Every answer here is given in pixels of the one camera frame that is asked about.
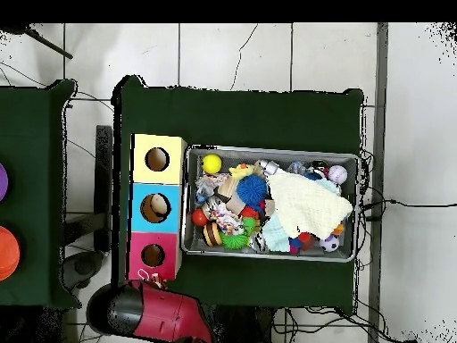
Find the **gray metal bin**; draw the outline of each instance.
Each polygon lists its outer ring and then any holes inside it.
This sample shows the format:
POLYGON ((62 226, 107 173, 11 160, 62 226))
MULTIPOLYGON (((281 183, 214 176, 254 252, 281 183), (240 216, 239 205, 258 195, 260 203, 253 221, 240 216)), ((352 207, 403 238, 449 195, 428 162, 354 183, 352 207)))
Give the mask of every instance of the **gray metal bin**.
POLYGON ((350 262, 355 258, 358 223, 358 204, 360 203, 360 159, 351 154, 312 153, 305 151, 272 150, 247 147, 212 146, 208 150, 204 146, 189 146, 185 154, 184 168, 187 170, 187 183, 183 188, 183 212, 181 220, 181 248, 188 254, 223 255, 251 257, 262 259, 299 259, 320 262, 350 262), (311 163, 316 159, 323 159, 328 164, 339 164, 347 169, 348 177, 342 187, 342 196, 353 205, 353 213, 345 221, 345 230, 340 236, 340 247, 332 252, 325 253, 319 246, 306 251, 299 251, 296 255, 283 252, 269 252, 258 254, 248 248, 250 253, 238 250, 228 250, 224 246, 209 247, 204 243, 203 228, 195 226, 191 214, 195 210, 195 181, 203 174, 202 159, 205 155, 216 154, 222 159, 220 172, 229 172, 229 167, 236 167, 240 163, 253 164, 264 159, 274 161, 285 170, 291 162, 299 161, 311 163))

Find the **light blue cloth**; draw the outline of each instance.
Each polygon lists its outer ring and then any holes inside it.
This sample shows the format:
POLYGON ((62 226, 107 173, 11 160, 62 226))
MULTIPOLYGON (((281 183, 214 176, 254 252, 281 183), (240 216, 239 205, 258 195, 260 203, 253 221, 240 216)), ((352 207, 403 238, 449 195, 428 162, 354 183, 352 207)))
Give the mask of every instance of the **light blue cloth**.
POLYGON ((278 214, 275 212, 262 227, 262 235, 270 251, 290 252, 289 236, 286 234, 279 222, 278 214))
POLYGON ((315 180, 316 183, 321 185, 323 188, 328 189, 330 192, 334 193, 335 195, 339 195, 339 191, 337 186, 333 181, 327 180, 327 179, 320 179, 320 180, 315 180))

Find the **pink box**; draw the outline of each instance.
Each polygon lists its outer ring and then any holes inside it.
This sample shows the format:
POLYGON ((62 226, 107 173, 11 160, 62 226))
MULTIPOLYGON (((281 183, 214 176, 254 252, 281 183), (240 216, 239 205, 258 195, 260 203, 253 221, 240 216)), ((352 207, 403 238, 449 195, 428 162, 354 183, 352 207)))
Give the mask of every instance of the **pink box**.
POLYGON ((129 272, 127 276, 129 280, 151 280, 155 273, 158 273, 164 280, 174 280, 181 266, 178 234, 132 231, 128 257, 129 272), (143 262, 141 253, 148 245, 158 245, 162 248, 164 259, 161 265, 151 267, 143 262))

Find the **yellow box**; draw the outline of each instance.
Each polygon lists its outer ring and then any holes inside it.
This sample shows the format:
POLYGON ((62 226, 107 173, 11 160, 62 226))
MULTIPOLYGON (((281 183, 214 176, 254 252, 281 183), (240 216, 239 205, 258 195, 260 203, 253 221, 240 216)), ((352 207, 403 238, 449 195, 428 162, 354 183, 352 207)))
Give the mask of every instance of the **yellow box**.
POLYGON ((135 134, 134 141, 134 182, 181 184, 182 163, 187 145, 181 137, 135 134))

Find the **green table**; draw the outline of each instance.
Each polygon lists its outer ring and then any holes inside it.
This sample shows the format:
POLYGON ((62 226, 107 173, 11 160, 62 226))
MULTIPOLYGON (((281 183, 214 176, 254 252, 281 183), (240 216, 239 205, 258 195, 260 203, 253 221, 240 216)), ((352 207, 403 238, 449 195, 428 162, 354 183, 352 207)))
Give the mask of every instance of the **green table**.
MULTIPOLYGON (((113 93, 115 151, 117 137, 120 153, 120 192, 114 193, 120 195, 119 256, 114 259, 113 276, 119 281, 125 277, 132 133, 180 136, 188 144, 358 155, 362 99, 359 89, 344 94, 220 92, 145 88, 137 76, 125 77, 113 93)), ((328 305, 350 313, 353 269, 353 263, 184 255, 178 277, 169 287, 207 304, 328 305)))
POLYGON ((21 259, 0 281, 0 305, 78 306, 61 284, 64 177, 62 109, 71 80, 45 89, 0 88, 0 162, 9 191, 0 202, 0 225, 19 240, 21 259))

